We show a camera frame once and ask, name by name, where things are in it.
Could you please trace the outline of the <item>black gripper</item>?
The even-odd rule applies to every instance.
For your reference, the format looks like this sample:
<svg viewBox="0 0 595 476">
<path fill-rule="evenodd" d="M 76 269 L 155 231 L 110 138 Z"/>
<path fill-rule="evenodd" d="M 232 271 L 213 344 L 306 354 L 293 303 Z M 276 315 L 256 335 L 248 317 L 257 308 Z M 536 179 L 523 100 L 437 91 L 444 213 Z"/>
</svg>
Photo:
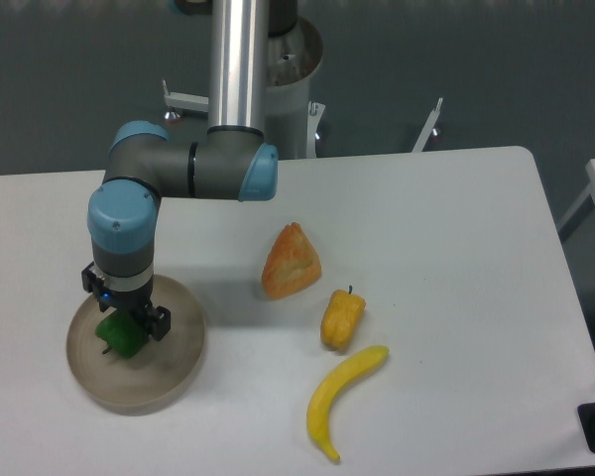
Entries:
<svg viewBox="0 0 595 476">
<path fill-rule="evenodd" d="M 102 311 L 109 307 L 134 310 L 135 321 L 155 341 L 161 341 L 171 330 L 171 311 L 153 306 L 149 301 L 153 291 L 154 266 L 141 273 L 119 277 L 102 271 L 94 262 L 81 271 L 84 290 L 93 295 Z"/>
</svg>

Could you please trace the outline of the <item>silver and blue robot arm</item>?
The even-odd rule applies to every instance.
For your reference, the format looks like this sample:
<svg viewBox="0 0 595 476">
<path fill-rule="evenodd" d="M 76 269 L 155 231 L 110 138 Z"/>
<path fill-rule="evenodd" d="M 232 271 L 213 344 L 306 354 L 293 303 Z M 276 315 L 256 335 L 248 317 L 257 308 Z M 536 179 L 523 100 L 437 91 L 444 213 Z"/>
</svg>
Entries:
<svg viewBox="0 0 595 476">
<path fill-rule="evenodd" d="M 279 154 L 265 141 L 268 43 L 298 24 L 295 1 L 211 4 L 205 142 L 173 146 L 147 121 L 121 127 L 101 186 L 87 208 L 93 262 L 81 273 L 101 310 L 127 314 L 143 340 L 162 340 L 171 313 L 151 301 L 155 233 L 165 197 L 267 201 Z"/>
</svg>

